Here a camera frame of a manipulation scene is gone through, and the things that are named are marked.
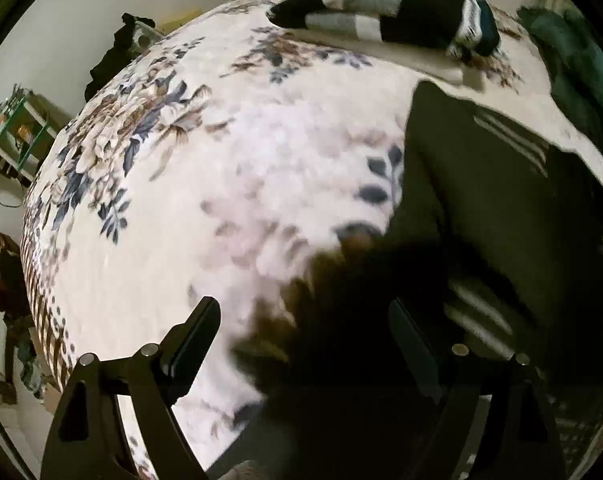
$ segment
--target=floral blanket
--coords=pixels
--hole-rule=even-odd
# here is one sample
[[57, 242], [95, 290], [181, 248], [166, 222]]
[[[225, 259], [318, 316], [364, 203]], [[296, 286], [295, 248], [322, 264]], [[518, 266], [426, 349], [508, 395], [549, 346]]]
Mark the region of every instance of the floral blanket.
[[[353, 224], [384, 232], [402, 200], [413, 89], [430, 78], [392, 62], [294, 41], [237, 0], [153, 45], [59, 134], [25, 201], [28, 296], [62, 387], [78, 357], [108, 360], [159, 342], [204, 295], [222, 325], [190, 393], [174, 406], [207, 468], [259, 400], [229, 342], [260, 298], [334, 248]], [[603, 158], [563, 117], [536, 49], [498, 13], [502, 56], [476, 70], [472, 98], [581, 154]], [[139, 470], [153, 475], [132, 404], [121, 399]]]

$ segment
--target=folded clothes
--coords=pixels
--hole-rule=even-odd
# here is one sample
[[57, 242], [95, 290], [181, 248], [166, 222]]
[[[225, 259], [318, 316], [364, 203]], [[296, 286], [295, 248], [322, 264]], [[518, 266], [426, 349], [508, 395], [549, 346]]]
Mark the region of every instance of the folded clothes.
[[284, 0], [267, 15], [280, 27], [439, 48], [455, 59], [490, 56], [500, 41], [485, 0]]

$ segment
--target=white blanket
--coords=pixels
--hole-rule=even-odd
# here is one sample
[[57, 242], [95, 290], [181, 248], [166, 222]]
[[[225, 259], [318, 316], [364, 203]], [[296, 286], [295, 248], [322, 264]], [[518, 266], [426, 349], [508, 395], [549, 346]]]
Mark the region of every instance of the white blanket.
[[[219, 301], [220, 332], [174, 407], [204, 468], [237, 436], [235, 410], [259, 399], [229, 341], [339, 227], [385, 230], [401, 171], [382, 177], [367, 160], [390, 167], [430, 78], [291, 40], [265, 17], [278, 1], [230, 2], [153, 45], [59, 134], [25, 203], [30, 304], [61, 386], [81, 354], [132, 355], [202, 296]], [[579, 152], [603, 183], [603, 158], [555, 106], [530, 41], [504, 35], [502, 50], [480, 90], [433, 81]], [[152, 475], [129, 401], [122, 414]]]

